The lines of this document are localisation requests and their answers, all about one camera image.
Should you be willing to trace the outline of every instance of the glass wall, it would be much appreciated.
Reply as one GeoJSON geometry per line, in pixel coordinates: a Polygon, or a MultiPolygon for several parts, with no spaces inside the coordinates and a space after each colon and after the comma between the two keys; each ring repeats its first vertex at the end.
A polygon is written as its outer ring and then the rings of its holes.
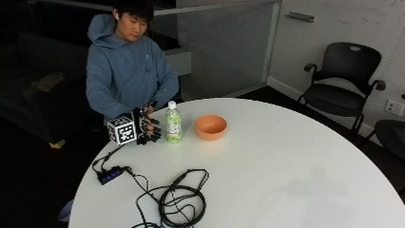
{"type": "MultiPolygon", "coordinates": [[[[93,15],[110,13],[109,0],[0,0],[0,23],[14,34],[37,32],[89,46],[93,15]]],[[[147,36],[179,72],[186,101],[233,96],[266,84],[277,0],[154,0],[147,36]]]]}

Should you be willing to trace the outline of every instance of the table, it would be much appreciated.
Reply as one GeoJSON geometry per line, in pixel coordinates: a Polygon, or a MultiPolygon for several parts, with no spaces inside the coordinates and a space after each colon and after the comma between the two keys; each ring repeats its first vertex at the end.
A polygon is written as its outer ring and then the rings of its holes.
{"type": "MultiPolygon", "coordinates": [[[[183,139],[125,144],[105,166],[130,166],[151,187],[167,185],[189,168],[205,168],[207,207],[194,227],[403,228],[405,206],[385,176],[355,146],[303,115],[273,104],[218,98],[178,104],[183,139]],[[219,115],[223,137],[197,138],[195,118],[219,115]]],[[[163,122],[165,109],[153,114],[163,122]]],[[[115,148],[110,142],[97,158],[115,148]]],[[[131,227],[139,187],[122,174],[101,186],[90,168],[79,184],[70,228],[131,227]]],[[[159,223],[151,199],[146,220],[159,223]]]]}

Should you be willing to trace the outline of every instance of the young man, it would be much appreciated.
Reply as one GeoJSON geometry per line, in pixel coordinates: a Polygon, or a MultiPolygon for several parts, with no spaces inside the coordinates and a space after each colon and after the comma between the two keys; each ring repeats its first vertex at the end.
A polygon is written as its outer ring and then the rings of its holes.
{"type": "Polygon", "coordinates": [[[151,19],[151,0],[113,0],[113,16],[99,14],[90,21],[86,94],[106,120],[147,105],[150,114],[178,91],[165,54],[142,36],[151,19]]]}

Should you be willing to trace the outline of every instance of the white wall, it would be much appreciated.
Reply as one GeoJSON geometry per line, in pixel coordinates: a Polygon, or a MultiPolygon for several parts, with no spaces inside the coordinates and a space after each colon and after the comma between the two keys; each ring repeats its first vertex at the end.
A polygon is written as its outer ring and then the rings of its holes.
{"type": "MultiPolygon", "coordinates": [[[[382,54],[381,65],[371,77],[387,88],[374,90],[365,107],[366,134],[381,119],[403,120],[383,111],[386,100],[405,103],[405,2],[402,0],[283,0],[271,53],[267,85],[294,99],[310,84],[307,63],[321,66],[327,44],[338,41],[363,44],[382,54]],[[313,23],[285,16],[290,11],[315,17],[313,23]]],[[[351,118],[335,118],[350,126],[351,118]]]]}

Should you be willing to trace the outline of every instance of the black cable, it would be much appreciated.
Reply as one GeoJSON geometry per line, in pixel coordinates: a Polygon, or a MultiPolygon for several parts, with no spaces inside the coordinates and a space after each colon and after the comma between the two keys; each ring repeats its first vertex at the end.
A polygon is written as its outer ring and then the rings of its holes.
{"type": "Polygon", "coordinates": [[[110,156],[115,153],[115,151],[122,147],[123,145],[118,146],[111,152],[109,152],[102,158],[97,159],[95,161],[91,162],[90,164],[90,168],[91,170],[95,172],[97,175],[99,175],[102,172],[105,172],[106,170],[103,169],[103,163],[105,161],[110,158],[110,156]],[[101,163],[101,171],[97,171],[94,169],[95,164],[102,160],[101,163]]]}
{"type": "Polygon", "coordinates": [[[143,190],[143,193],[142,193],[142,194],[138,196],[138,198],[137,198],[137,208],[138,208],[138,213],[139,213],[139,216],[141,216],[142,223],[137,224],[137,225],[133,226],[133,227],[139,227],[141,225],[142,225],[143,227],[163,227],[163,224],[167,225],[167,226],[170,226],[170,227],[191,227],[191,226],[202,219],[203,214],[205,214],[206,201],[205,201],[203,195],[202,195],[202,193],[201,193],[199,190],[201,190],[202,185],[203,185],[203,183],[205,183],[205,181],[207,180],[207,177],[209,177],[209,173],[207,173],[207,171],[206,171],[205,169],[190,169],[190,170],[187,170],[187,172],[185,172],[185,173],[174,180],[174,182],[173,182],[169,186],[155,187],[155,188],[153,188],[153,189],[150,189],[150,190],[147,190],[146,188],[143,188],[143,187],[139,185],[139,182],[138,182],[138,180],[135,179],[135,177],[137,177],[138,175],[134,175],[131,172],[130,172],[130,174],[131,174],[131,176],[133,176],[133,178],[134,178],[134,180],[135,180],[135,182],[137,182],[139,188],[143,190]],[[185,186],[185,185],[178,185],[178,183],[181,182],[181,180],[185,178],[186,174],[190,173],[190,172],[195,172],[195,171],[202,171],[202,172],[205,172],[203,177],[202,177],[202,180],[201,180],[201,182],[199,182],[199,184],[198,184],[197,189],[194,189],[194,188],[191,188],[191,187],[189,187],[189,186],[185,186]],[[163,191],[163,194],[162,194],[161,198],[159,198],[159,199],[155,199],[154,196],[153,196],[153,194],[151,194],[151,192],[155,191],[155,190],[158,190],[158,189],[165,189],[165,191],[163,191]],[[186,190],[186,191],[190,192],[190,194],[183,195],[183,196],[175,198],[175,197],[174,197],[174,194],[173,194],[173,193],[175,192],[175,190],[182,190],[182,191],[186,190]],[[166,196],[167,196],[167,194],[170,194],[170,196],[171,196],[171,200],[169,200],[169,201],[166,201],[166,196]],[[142,213],[141,208],[139,208],[139,199],[141,199],[145,195],[147,195],[147,196],[158,203],[158,212],[159,212],[159,216],[161,216],[161,226],[158,226],[158,225],[154,224],[154,223],[146,222],[146,220],[145,220],[145,216],[143,216],[143,213],[142,213]],[[198,213],[197,215],[195,215],[195,209],[194,209],[193,205],[185,204],[181,208],[178,208],[178,206],[177,206],[177,204],[178,204],[182,200],[185,200],[185,199],[191,199],[191,198],[194,198],[194,197],[198,197],[199,200],[201,200],[201,203],[202,203],[201,211],[199,211],[199,213],[198,213]],[[171,206],[175,207],[174,212],[166,212],[166,211],[165,211],[165,208],[171,207],[171,206]],[[185,215],[185,213],[183,213],[183,210],[185,210],[186,208],[189,208],[189,207],[191,208],[191,218],[189,218],[189,217],[185,215]],[[181,215],[185,217],[186,222],[178,223],[178,222],[171,221],[171,220],[169,219],[167,216],[171,216],[171,215],[174,215],[174,214],[181,214],[181,215]]]}

